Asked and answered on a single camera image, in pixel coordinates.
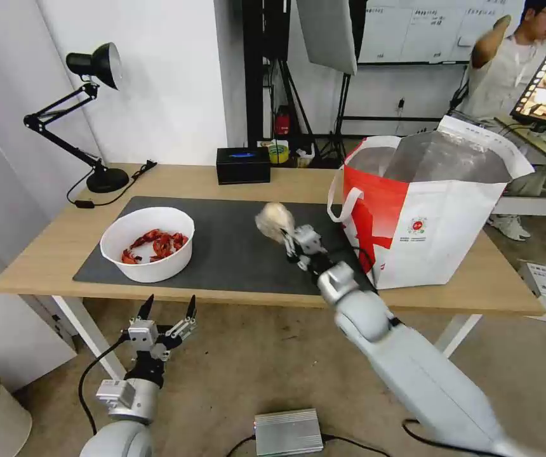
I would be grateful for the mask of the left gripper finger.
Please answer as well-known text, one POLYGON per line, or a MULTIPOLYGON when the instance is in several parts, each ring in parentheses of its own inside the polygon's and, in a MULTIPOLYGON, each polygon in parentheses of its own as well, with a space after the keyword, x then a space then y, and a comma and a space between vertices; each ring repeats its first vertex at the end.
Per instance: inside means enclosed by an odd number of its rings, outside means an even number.
POLYGON ((130 328, 151 328, 154 322, 149 319, 152 305, 154 303, 154 294, 151 294, 140 306, 137 315, 130 319, 130 328))
POLYGON ((184 341, 196 328, 196 296, 192 295, 185 317, 165 332, 165 337, 180 338, 184 341))

